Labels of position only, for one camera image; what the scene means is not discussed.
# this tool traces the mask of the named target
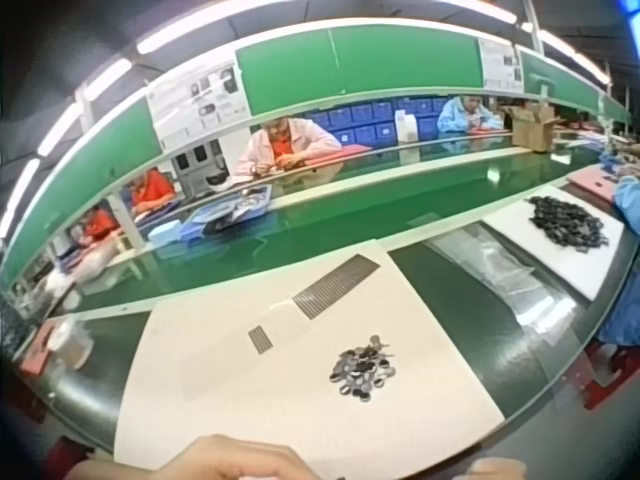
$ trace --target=pink mat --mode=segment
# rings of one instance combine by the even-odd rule
[[[599,165],[591,165],[573,172],[568,179],[571,183],[584,188],[609,203],[613,203],[613,194],[616,191],[617,184],[605,177],[613,178],[612,175],[603,171]]]
[[[313,166],[313,165],[324,165],[326,163],[335,163],[337,161],[343,160],[345,157],[350,157],[352,155],[357,155],[359,153],[368,152],[369,150],[373,150],[371,147],[367,147],[365,145],[347,145],[343,147],[342,150],[336,153],[332,153],[331,155],[325,155],[324,157],[312,158],[311,160],[307,160],[305,165]]]

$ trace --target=ceiling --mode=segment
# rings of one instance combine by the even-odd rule
[[[20,0],[0,6],[2,119],[0,120],[0,206],[48,129],[73,101],[75,89],[134,42],[171,18],[211,3],[207,0]],[[524,20],[520,0],[496,0]],[[540,24],[563,37],[599,65],[608,59],[613,94],[624,98],[634,86],[640,100],[635,52],[623,12],[615,0],[533,0]],[[96,117],[161,72],[218,45],[273,28],[326,18],[384,16],[439,20],[530,43],[512,26],[430,0],[292,0],[244,12],[201,28],[139,59],[125,78],[93,106]],[[548,54],[580,67],[548,49]],[[64,152],[81,135],[75,125],[43,165],[27,191],[32,196]]]

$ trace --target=pile of black parts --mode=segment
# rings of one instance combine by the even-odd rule
[[[388,355],[382,352],[388,345],[380,343],[378,335],[373,335],[370,342],[366,347],[342,352],[329,377],[332,383],[341,383],[341,395],[357,397],[361,402],[371,400],[373,390],[384,387],[396,374]]]
[[[535,205],[533,218],[529,220],[544,230],[553,243],[575,247],[582,253],[609,245],[609,239],[602,233],[602,221],[584,208],[554,197],[531,197],[529,203]]]

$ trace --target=open cardboard box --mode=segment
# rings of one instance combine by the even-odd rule
[[[513,144],[534,152],[548,152],[553,143],[553,127],[562,121],[548,104],[504,107],[513,118]]]

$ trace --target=ceiling light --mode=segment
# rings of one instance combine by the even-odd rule
[[[559,52],[564,53],[567,57],[573,57],[576,54],[576,51],[571,45],[546,30],[540,30],[540,32],[538,32],[538,38]]]
[[[121,58],[115,62],[87,86],[84,91],[85,98],[93,102],[116,80],[131,70],[131,67],[133,67],[133,64],[126,58]]]
[[[72,103],[69,107],[64,111],[62,116],[58,119],[55,125],[49,130],[47,136],[44,137],[44,140],[38,147],[38,155],[42,157],[46,157],[51,153],[53,148],[60,141],[62,136],[65,134],[69,127],[73,125],[80,114],[82,113],[82,107],[77,103]]]
[[[193,30],[197,30],[217,20],[264,5],[285,1],[291,0],[225,0],[218,2],[210,7],[203,8],[191,15],[176,20],[156,33],[149,35],[138,43],[138,52],[143,55],[153,52],[176,38],[180,38]]]
[[[7,210],[4,212],[2,221],[0,221],[0,238],[7,238],[7,233],[9,233],[9,227],[11,226],[11,222],[13,221],[15,214],[16,213],[13,210]]]
[[[611,83],[611,78],[609,78],[606,73],[600,70],[595,63],[593,63],[581,53],[575,54],[573,56],[573,60],[578,65],[581,65],[585,70],[588,70],[594,77],[598,79],[598,81],[604,83],[605,85],[609,85]]]
[[[16,182],[16,186],[13,187],[13,192],[11,192],[11,196],[9,197],[9,201],[7,202],[7,210],[15,210],[24,195],[24,192],[27,190],[31,179],[35,175],[38,167],[40,166],[40,159],[32,158],[29,160],[27,165],[22,170],[20,174],[20,178]]]
[[[516,23],[518,17],[508,10],[504,10],[500,7],[496,7],[495,5],[491,5],[489,3],[481,2],[479,0],[440,0],[445,3],[450,3],[452,5],[457,5],[458,7],[468,8],[469,10],[474,10],[478,13],[482,13],[483,15],[489,15],[490,17],[497,18],[498,20],[510,24]]]

